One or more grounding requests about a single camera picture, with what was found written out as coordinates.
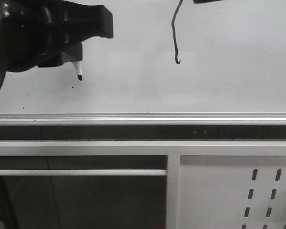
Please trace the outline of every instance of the white pegboard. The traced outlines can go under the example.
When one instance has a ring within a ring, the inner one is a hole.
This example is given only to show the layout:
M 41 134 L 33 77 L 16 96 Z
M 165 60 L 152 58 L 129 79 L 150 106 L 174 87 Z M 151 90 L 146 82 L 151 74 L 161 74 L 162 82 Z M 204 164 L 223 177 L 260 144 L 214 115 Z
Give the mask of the white pegboard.
M 181 156 L 177 228 L 286 229 L 286 157 Z
M 8 73 L 0 114 L 286 112 L 286 0 L 77 0 L 113 13 L 114 38 L 70 63 Z

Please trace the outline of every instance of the black wire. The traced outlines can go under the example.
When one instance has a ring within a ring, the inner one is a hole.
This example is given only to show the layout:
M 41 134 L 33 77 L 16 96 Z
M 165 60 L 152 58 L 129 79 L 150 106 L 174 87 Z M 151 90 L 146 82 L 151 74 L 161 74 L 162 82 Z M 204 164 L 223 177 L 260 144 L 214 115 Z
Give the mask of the black wire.
M 172 19 L 173 39 L 174 39 L 174 46 L 175 46 L 175 61 L 177 64 L 180 64 L 181 61 L 178 60 L 178 45 L 177 45 L 177 39 L 176 39 L 175 20 L 176 20 L 176 17 L 177 17 L 177 14 L 178 14 L 178 11 L 181 7 L 182 2 L 183 2 L 183 0 L 179 1 L 178 6 L 175 10 L 173 19 Z

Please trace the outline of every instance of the dark panel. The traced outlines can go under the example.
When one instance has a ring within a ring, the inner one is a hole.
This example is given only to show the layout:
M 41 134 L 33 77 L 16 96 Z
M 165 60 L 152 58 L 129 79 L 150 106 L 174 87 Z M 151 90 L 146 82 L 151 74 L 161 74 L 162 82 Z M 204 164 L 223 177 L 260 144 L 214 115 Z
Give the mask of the dark panel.
M 42 126 L 46 140 L 105 139 L 216 139 L 216 126 L 115 125 L 115 126 Z
M 165 229 L 166 177 L 53 177 L 61 229 Z
M 49 156 L 49 169 L 166 169 L 167 156 Z
M 45 156 L 0 156 L 0 169 L 48 169 Z
M 286 140 L 286 126 L 219 126 L 218 139 Z
M 50 156 L 50 169 L 166 169 L 166 156 Z M 52 177 L 61 229 L 165 229 L 166 177 Z
M 0 169 L 48 169 L 46 157 L 0 156 Z M 20 229 L 59 229 L 50 177 L 0 177 Z
M 40 140 L 39 126 L 0 126 L 0 140 Z
M 20 229 L 59 229 L 50 177 L 5 177 Z

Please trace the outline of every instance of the white backdrop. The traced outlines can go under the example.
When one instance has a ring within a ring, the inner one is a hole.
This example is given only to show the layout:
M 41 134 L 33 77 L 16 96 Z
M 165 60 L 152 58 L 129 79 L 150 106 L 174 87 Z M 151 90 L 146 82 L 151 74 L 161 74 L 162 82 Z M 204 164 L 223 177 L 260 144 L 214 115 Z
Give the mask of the white backdrop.
M 83 43 L 70 63 L 7 73 L 0 114 L 286 112 L 286 0 L 78 0 L 105 5 L 114 38 Z

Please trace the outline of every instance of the white horizontal bar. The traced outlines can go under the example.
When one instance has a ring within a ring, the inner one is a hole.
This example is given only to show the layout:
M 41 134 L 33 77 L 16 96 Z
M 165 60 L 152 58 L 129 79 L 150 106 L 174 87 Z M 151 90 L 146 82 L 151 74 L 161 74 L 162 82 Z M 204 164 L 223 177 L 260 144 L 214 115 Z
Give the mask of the white horizontal bar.
M 286 125 L 286 112 L 0 114 L 0 125 Z
M 166 176 L 166 173 L 166 170 L 162 169 L 0 169 L 0 176 Z

